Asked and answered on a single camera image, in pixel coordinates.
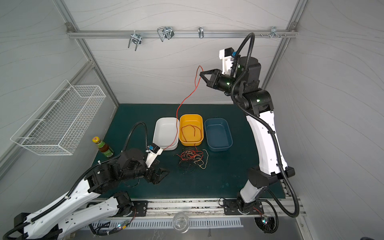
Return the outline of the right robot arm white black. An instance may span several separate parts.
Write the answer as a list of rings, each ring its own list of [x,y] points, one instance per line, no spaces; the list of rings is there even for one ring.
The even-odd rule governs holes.
[[[252,57],[255,34],[249,33],[239,48],[224,50],[221,58],[223,69],[202,71],[200,77],[207,87],[223,92],[246,115],[257,146],[259,165],[248,170],[248,180],[240,190],[235,206],[241,213],[249,213],[251,206],[260,203],[260,196],[269,192],[281,210],[289,217],[296,218],[300,213],[298,197],[289,178],[295,175],[294,168],[288,166],[280,150],[274,126],[274,105],[270,93],[259,87],[261,64]],[[269,189],[279,180],[284,180],[294,201],[294,211],[290,212]]]

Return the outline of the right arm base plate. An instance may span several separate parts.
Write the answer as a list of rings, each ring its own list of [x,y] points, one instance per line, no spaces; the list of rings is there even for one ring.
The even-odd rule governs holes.
[[[241,198],[239,199],[219,199],[219,206],[224,209],[224,214],[227,216],[237,215],[257,215],[263,216],[264,209],[260,201],[253,201],[245,203]]]

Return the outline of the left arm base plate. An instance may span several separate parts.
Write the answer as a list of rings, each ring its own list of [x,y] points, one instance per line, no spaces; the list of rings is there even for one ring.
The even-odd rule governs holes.
[[[148,201],[132,201],[129,204],[119,206],[115,217],[145,217],[148,210]]]

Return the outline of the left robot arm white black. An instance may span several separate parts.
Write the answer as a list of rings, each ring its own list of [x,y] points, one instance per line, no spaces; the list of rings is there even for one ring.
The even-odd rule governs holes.
[[[169,174],[169,170],[154,166],[163,151],[158,145],[146,144],[144,152],[127,148],[139,125],[145,123],[137,122],[132,127],[119,155],[87,169],[67,193],[46,207],[17,215],[14,228],[6,232],[3,239],[12,240],[14,233],[20,233],[18,240],[62,240],[97,220],[134,214],[137,208],[127,192],[118,192],[98,204],[79,208],[117,188],[122,181],[144,179],[157,185]]]

